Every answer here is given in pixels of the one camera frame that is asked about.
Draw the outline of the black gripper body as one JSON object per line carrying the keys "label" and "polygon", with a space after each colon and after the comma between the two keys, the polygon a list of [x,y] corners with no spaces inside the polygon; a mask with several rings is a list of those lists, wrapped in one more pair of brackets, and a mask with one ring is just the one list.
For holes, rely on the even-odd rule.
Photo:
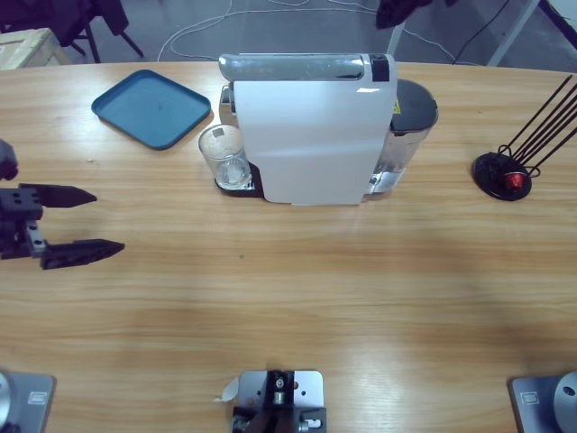
{"label": "black gripper body", "polygon": [[48,252],[39,221],[43,211],[1,212],[1,259],[32,257],[41,259]]}

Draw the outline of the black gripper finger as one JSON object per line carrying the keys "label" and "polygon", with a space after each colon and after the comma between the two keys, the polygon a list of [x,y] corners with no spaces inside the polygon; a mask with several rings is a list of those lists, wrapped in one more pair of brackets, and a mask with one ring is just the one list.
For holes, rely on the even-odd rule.
{"label": "black gripper finger", "polygon": [[380,0],[376,10],[376,28],[386,30],[402,24],[421,7],[432,0]]}
{"label": "black gripper finger", "polygon": [[68,244],[49,244],[41,255],[43,270],[88,265],[120,253],[125,244],[105,239],[88,239]]}
{"label": "black gripper finger", "polygon": [[71,208],[95,201],[95,195],[73,186],[21,183],[1,189],[1,215],[41,216],[45,207]]}

